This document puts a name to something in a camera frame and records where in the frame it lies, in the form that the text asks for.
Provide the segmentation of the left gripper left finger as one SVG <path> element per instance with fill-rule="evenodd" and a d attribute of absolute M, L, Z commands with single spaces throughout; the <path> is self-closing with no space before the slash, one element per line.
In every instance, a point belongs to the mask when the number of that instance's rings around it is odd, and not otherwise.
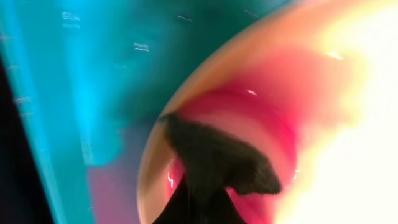
<path fill-rule="evenodd" d="M 183 176 L 165 208 L 152 224 L 192 224 L 194 203 Z"/>

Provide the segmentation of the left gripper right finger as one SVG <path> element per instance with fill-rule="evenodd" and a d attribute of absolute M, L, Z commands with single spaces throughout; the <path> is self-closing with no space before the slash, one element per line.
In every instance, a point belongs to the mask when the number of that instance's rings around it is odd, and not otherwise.
<path fill-rule="evenodd" d="M 194 224 L 246 224 L 226 189 L 194 189 Z"/>

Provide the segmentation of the yellow-green plate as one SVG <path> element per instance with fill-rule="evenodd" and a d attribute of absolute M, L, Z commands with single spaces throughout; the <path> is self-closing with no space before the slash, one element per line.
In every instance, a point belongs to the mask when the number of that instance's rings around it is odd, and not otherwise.
<path fill-rule="evenodd" d="M 397 222 L 397 2 L 299 1 L 236 35 L 164 108 L 269 155 L 248 223 Z"/>

